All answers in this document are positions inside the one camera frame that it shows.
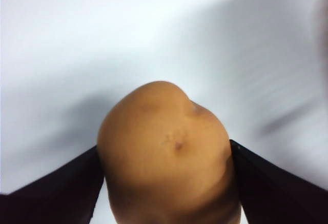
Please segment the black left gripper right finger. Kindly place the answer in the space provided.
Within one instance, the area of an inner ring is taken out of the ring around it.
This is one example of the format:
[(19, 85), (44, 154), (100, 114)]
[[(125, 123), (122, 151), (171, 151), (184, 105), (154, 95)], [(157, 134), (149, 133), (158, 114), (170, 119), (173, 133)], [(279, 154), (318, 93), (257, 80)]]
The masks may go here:
[(327, 190), (230, 144), (248, 223), (327, 223)]

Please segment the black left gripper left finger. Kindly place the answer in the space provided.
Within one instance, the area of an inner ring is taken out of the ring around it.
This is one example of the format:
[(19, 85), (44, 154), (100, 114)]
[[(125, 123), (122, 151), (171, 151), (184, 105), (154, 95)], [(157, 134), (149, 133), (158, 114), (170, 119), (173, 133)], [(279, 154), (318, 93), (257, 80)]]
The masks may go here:
[(104, 182), (97, 148), (1, 195), (1, 223), (89, 223)]

